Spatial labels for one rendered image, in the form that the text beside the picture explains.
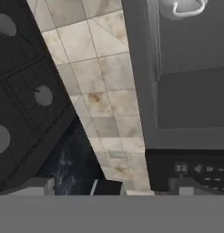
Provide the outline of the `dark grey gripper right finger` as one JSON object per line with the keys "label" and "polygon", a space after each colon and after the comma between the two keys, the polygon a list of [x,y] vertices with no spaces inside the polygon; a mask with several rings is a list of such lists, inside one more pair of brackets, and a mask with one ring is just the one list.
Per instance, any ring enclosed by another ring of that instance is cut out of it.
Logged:
{"label": "dark grey gripper right finger", "polygon": [[201,185],[193,178],[172,177],[168,181],[169,193],[179,196],[224,196],[224,192]]}

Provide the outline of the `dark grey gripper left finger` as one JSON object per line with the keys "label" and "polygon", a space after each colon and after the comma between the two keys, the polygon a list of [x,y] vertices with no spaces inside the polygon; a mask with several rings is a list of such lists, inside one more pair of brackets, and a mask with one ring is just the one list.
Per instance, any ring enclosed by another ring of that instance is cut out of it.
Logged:
{"label": "dark grey gripper left finger", "polygon": [[53,196],[55,180],[52,177],[33,177],[20,187],[0,192],[0,196]]}

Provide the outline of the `grey cupboard door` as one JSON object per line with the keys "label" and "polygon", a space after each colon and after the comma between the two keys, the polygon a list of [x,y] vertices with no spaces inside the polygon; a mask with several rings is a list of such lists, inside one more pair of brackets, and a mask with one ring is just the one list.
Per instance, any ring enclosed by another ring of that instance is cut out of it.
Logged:
{"label": "grey cupboard door", "polygon": [[224,0],[193,0],[174,19],[169,0],[122,0],[148,149],[224,149]]}

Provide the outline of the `black appliance with knobs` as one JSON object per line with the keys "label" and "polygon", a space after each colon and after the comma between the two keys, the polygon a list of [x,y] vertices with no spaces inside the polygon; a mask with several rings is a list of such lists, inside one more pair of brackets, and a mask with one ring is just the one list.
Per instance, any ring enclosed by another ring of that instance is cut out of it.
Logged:
{"label": "black appliance with knobs", "polygon": [[224,192],[224,150],[150,148],[145,159],[153,191],[169,192],[172,177],[188,177]]}

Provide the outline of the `thin white bar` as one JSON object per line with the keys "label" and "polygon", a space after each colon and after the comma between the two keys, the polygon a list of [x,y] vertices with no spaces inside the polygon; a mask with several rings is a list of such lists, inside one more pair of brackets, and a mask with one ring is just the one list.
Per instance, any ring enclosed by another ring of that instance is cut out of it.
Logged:
{"label": "thin white bar", "polygon": [[96,190],[96,187],[97,187],[97,182],[98,182],[98,179],[95,179],[95,181],[93,183],[93,186],[91,188],[91,191],[90,191],[90,196],[94,196],[94,193],[95,193],[95,190]]}

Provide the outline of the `black hob with grey burners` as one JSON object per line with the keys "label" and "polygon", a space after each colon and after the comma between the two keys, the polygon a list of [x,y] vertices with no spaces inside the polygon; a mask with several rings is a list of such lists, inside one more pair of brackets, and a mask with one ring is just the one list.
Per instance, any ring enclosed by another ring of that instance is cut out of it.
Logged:
{"label": "black hob with grey burners", "polygon": [[0,192],[34,176],[76,116],[26,0],[0,0]]}

